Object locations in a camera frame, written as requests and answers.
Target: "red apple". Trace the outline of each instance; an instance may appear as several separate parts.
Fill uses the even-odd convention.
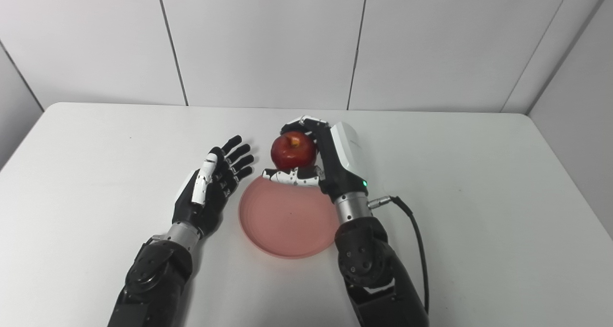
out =
[[[312,166],[317,157],[315,143],[302,132],[283,133],[272,143],[270,157],[280,170]]]

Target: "table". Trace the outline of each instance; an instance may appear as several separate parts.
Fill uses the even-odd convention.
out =
[[[420,224],[432,327],[610,326],[613,241],[532,121],[517,114],[60,103],[0,172],[0,324],[105,327],[142,242],[212,146],[241,134],[269,168],[285,122],[351,124],[370,197],[401,196]],[[205,241],[189,327],[356,327],[334,246],[276,259],[240,230],[247,178]],[[375,211],[420,293],[411,223]]]

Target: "robotic arm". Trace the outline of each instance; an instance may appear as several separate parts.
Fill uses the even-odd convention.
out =
[[[319,185],[336,205],[340,220],[335,235],[339,270],[362,327],[427,327],[427,290],[422,305],[402,262],[387,242],[387,233],[372,209],[393,201],[411,218],[410,209],[397,197],[368,202],[367,182],[361,167],[362,149],[355,130],[342,122],[330,127],[323,120],[304,116],[285,124],[281,133],[302,131],[315,140],[324,168],[266,169],[264,178],[301,186]],[[418,233],[422,264],[423,245]],[[424,270],[424,283],[427,283]]]
[[[192,274],[191,252],[219,226],[220,214],[239,181],[250,175],[254,158],[240,135],[214,147],[202,167],[190,174],[175,203],[165,235],[143,244],[125,277],[109,327],[171,327],[179,298]]]

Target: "pink plate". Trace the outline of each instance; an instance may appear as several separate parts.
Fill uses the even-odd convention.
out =
[[[339,228],[336,209],[318,187],[295,187],[256,178],[238,207],[240,225],[258,248],[300,259],[328,248]]]

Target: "black cable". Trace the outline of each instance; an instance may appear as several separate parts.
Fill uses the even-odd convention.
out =
[[[413,229],[415,230],[415,237],[418,239],[418,247],[420,248],[420,259],[422,262],[422,273],[423,273],[423,309],[426,313],[430,309],[430,287],[428,285],[428,266],[425,264],[425,251],[423,250],[423,240],[421,238],[420,227],[418,227],[418,222],[415,220],[415,216],[413,215],[413,211],[407,206],[407,204],[400,199],[398,196],[390,196],[392,202],[398,205],[402,211],[404,211],[409,219],[411,219],[411,223],[413,224]]]

